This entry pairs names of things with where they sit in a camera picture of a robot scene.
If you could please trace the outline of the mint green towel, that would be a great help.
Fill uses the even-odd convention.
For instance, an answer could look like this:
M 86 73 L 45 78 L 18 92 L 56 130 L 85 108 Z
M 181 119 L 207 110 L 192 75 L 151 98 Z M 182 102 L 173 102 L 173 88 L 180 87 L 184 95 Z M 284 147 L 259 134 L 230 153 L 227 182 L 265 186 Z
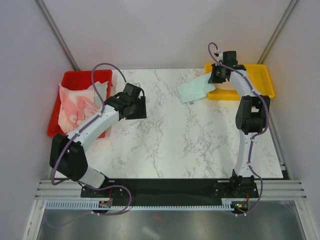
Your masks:
M 213 83 L 209 83 L 210 76 L 207 73 L 190 82 L 180 84 L 177 87 L 179 100 L 184 104 L 205 98 L 209 92 L 216 89 Z

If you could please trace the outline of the grey towel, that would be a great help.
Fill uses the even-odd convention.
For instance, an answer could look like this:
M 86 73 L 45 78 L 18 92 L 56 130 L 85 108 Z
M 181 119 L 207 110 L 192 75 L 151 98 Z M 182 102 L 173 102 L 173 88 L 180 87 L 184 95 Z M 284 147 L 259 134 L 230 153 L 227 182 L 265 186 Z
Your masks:
M 97 81 L 97 82 L 95 83 L 95 87 L 96 87 L 96 89 L 97 89 L 98 93 L 100 94 L 100 96 L 101 96 L 101 98 L 102 98 L 103 101 L 104 101 L 106 98 L 108 98 L 108 97 L 107 97 L 107 95 L 108 95 L 108 88 L 109 88 L 109 87 L 108 87 L 108 83 L 109 83 L 108 81 L 103 82 L 103 83 Z M 100 100 L 99 96 L 97 95 L 96 91 L 94 90 L 94 87 L 91 85 L 87 90 L 90 92 L 88 98 L 89 98 L 98 108 L 100 108 L 100 107 L 102 106 L 102 101 Z

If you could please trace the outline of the pink patterned towel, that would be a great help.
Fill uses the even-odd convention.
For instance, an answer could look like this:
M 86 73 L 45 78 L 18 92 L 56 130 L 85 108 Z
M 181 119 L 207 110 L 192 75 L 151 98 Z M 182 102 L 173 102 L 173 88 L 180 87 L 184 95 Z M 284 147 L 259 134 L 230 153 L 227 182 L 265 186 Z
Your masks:
M 99 110 L 94 102 L 95 95 L 92 87 L 85 90 L 69 90 L 59 84 L 59 99 L 61 103 L 58 126 L 64 134 L 80 127 Z

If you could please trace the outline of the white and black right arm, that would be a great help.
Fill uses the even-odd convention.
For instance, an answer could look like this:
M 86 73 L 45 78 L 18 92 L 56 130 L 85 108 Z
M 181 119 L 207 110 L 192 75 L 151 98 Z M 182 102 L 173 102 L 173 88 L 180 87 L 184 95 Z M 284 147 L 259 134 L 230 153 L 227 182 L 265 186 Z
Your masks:
M 247 189 L 255 187 L 258 174 L 253 170 L 255 148 L 260 135 L 269 127 L 270 98 L 262 95 L 249 79 L 244 65 L 232 67 L 222 63 L 212 65 L 210 84 L 231 83 L 240 96 L 235 116 L 235 125 L 239 130 L 240 142 L 238 157 L 228 185 L 229 193 L 241 197 Z

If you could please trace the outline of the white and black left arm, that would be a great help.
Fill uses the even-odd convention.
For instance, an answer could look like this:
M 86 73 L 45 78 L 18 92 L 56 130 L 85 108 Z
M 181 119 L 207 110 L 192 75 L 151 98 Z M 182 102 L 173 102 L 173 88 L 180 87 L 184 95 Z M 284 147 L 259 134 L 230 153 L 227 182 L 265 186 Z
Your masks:
M 89 166 L 86 151 L 109 127 L 122 119 L 147 118 L 146 97 L 129 96 L 123 92 L 107 98 L 101 108 L 83 125 L 66 135 L 57 134 L 52 139 L 49 165 L 52 167 L 51 184 L 56 186 L 66 180 L 85 184 L 98 197 L 110 190 L 107 177 Z

